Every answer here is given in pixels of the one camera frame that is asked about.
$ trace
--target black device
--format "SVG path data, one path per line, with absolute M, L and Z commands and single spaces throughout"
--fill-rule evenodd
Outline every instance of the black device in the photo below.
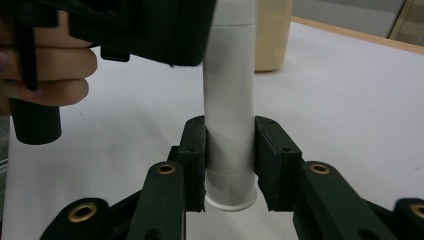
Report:
M 41 240 L 184 240 L 185 213 L 204 209 L 206 134 L 203 117 L 187 121 L 180 145 L 149 169 L 139 192 L 111 207 L 99 198 L 77 200 Z M 283 128 L 260 116 L 255 173 L 268 210 L 294 213 L 300 240 L 424 238 L 423 199 L 400 199 L 393 211 L 362 199 L 334 167 L 305 162 Z
M 196 66 L 204 56 L 216 0 L 1 0 L 14 21 L 25 86 L 37 90 L 33 27 L 56 27 L 69 13 L 70 35 L 102 47 L 107 60 L 130 54 L 161 63 Z M 19 141 L 45 144 L 61 135 L 58 107 L 11 99 Z

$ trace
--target white pvc pipe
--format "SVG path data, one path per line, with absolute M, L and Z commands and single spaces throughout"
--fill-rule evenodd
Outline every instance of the white pvc pipe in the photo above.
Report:
M 206 200 L 223 211 L 241 211 L 256 200 L 255 22 L 255 0 L 218 0 L 203 62 Z

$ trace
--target brass screw insert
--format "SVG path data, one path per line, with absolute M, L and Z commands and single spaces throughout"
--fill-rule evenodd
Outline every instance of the brass screw insert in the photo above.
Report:
M 85 220 L 94 216 L 97 212 L 97 206 L 94 203 L 82 203 L 76 206 L 68 215 L 71 222 L 84 222 Z
M 411 211 L 418 217 L 424 219 L 424 204 L 411 204 Z
M 309 167 L 309 169 L 311 169 L 311 171 L 314 173 L 323 175 L 330 173 L 330 169 L 322 164 L 313 164 Z
M 175 166 L 172 165 L 172 164 L 164 164 L 164 165 L 159 166 L 156 169 L 156 171 L 159 174 L 164 174 L 164 175 L 165 174 L 171 174 L 171 173 L 173 173 L 175 171 Z

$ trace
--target person's hand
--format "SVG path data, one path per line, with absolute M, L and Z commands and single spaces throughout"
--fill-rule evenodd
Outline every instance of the person's hand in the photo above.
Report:
M 88 83 L 84 78 L 96 70 L 96 56 L 87 48 L 91 43 L 68 35 L 66 13 L 60 12 L 59 18 L 58 28 L 35 29 L 39 87 L 32 92 L 21 81 L 11 21 L 0 15 L 0 117 L 10 115 L 8 98 L 65 106 L 87 96 Z

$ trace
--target white cardboard tube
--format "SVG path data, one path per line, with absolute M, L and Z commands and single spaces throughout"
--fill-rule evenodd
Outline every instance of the white cardboard tube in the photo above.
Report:
M 254 23 L 213 26 L 203 62 L 208 130 L 206 200 L 223 211 L 241 211 L 256 200 L 255 35 Z

